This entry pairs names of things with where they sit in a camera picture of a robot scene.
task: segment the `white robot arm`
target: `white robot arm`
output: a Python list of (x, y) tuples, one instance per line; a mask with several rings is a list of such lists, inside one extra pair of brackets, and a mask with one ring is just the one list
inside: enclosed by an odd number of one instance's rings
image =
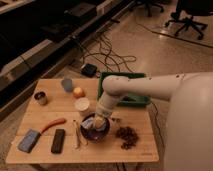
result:
[(129, 79), (108, 76), (97, 115), (109, 117), (126, 93), (170, 101), (164, 171), (213, 170), (213, 73)]

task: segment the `black office chair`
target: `black office chair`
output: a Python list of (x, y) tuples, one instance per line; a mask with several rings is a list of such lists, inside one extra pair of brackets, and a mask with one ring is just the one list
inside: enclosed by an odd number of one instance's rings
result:
[(199, 33), (197, 37), (198, 40), (202, 40), (204, 34), (202, 30), (207, 28), (207, 24), (194, 21), (194, 16), (210, 16), (213, 15), (213, 1), (212, 0), (182, 0), (181, 1), (181, 10), (184, 10), (190, 17), (186, 17), (182, 20), (172, 19), (165, 23), (165, 26), (168, 27), (170, 23), (183, 23), (184, 25), (180, 27), (176, 32), (175, 36), (178, 36), (180, 31), (185, 29), (186, 31), (189, 27), (192, 27)]
[(164, 12), (164, 8), (162, 5), (157, 4), (154, 0), (134, 0), (135, 4), (130, 9), (131, 11), (134, 10), (135, 7), (145, 5), (148, 10), (148, 17), (152, 16), (151, 7), (156, 6), (160, 8), (160, 12)]

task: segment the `tile floor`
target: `tile floor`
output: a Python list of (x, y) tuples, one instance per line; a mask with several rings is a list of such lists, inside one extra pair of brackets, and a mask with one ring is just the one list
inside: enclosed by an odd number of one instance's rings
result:
[[(110, 31), (106, 32), (115, 52), (119, 55), (131, 54), (137, 57), (137, 62), (128, 64), (134, 72), (144, 72), (147, 75), (163, 75), (183, 72), (209, 72), (213, 70), (213, 49), (151, 32), (153, 30), (156, 31), (156, 29), (157, 32), (162, 32), (164, 30), (162, 27), (163, 24), (169, 19), (170, 13), (174, 9), (175, 1), (172, 4), (165, 6), (165, 12), (162, 14), (159, 13), (158, 9), (153, 8), (153, 17), (148, 18), (143, 7), (137, 8), (134, 12), (127, 12), (120, 19), (119, 24), (112, 25), (110, 27)], [(211, 45), (213, 43), (213, 22), (211, 22), (213, 18), (208, 17), (198, 19), (209, 24), (209, 27), (205, 31), (205, 40), (201, 42)], [(172, 25), (171, 28), (167, 29), (167, 33), (172, 34), (174, 28), (176, 28), (176, 26)], [(192, 30), (183, 33), (181, 36), (186, 40), (198, 42)], [(91, 43), (88, 46), (88, 49), (90, 52), (97, 52), (98, 47), (97, 43)], [(88, 58), (86, 61), (96, 64), (99, 66), (101, 71), (105, 70), (104, 66), (101, 63), (98, 63), (94, 58)], [(63, 77), (67, 75), (71, 77), (80, 77), (79, 74), (71, 71), (71, 69), (72, 67), (70, 66), (65, 67), (56, 75), (56, 77)], [(121, 66), (121, 70), (127, 71), (124, 66)], [(154, 100), (154, 102), (159, 109), (160, 115), (158, 117), (158, 121), (162, 134), (164, 135), (164, 125), (169, 104), (159, 100)], [(9, 144), (14, 138), (17, 126), (21, 121), (26, 105), (27, 102), (21, 105), (0, 124), (0, 130), (3, 130), (0, 132), (0, 170), (2, 171), (34, 170), (28, 165), (6, 165), (4, 162), (9, 150)], [(127, 164), (128, 170), (162, 171), (163, 148), (153, 119), (155, 111), (151, 105), (148, 108), (153, 122), (160, 161), (158, 163), (146, 163), (144, 165)], [(114, 165), (101, 164), (45, 165), (44, 167), (48, 168), (48, 170), (116, 170)]]

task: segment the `wooden table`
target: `wooden table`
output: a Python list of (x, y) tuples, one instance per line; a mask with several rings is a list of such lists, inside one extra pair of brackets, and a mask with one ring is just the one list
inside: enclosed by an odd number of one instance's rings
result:
[[(98, 79), (73, 79), (74, 86), (82, 87), (86, 97), (95, 109)], [(35, 92), (44, 91), (49, 103), (39, 106), (32, 97), (21, 125), (8, 153), (8, 164), (41, 164), (41, 163), (119, 163), (119, 162), (156, 162), (159, 159), (153, 130), (146, 108), (116, 107), (113, 117), (122, 119), (121, 123), (111, 122), (110, 132), (102, 142), (73, 147), (73, 120), (81, 122), (82, 117), (74, 108), (75, 98), (72, 93), (65, 93), (61, 79), (41, 79)], [(17, 145), (29, 129), (40, 130), (49, 121), (64, 117), (67, 122), (50, 128), (37, 142), (30, 154), (21, 152)], [(130, 126), (139, 135), (137, 146), (130, 150), (121, 149), (122, 140), (115, 138), (120, 126)], [(63, 151), (60, 155), (51, 153), (51, 144), (55, 129), (66, 130)]]

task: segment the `green tray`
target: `green tray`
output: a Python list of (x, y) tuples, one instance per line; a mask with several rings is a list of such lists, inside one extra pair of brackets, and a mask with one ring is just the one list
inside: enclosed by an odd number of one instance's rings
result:
[[(103, 93), (102, 82), (105, 77), (109, 75), (118, 75), (118, 76), (127, 76), (129, 78), (143, 78), (146, 75), (144, 73), (127, 73), (127, 72), (102, 72), (99, 78), (98, 85), (98, 99), (101, 97)], [(126, 100), (121, 100), (118, 105), (119, 106), (133, 106), (133, 107), (146, 107), (146, 105), (150, 104), (150, 98), (147, 96), (140, 96), (132, 93), (128, 93), (125, 96)]]

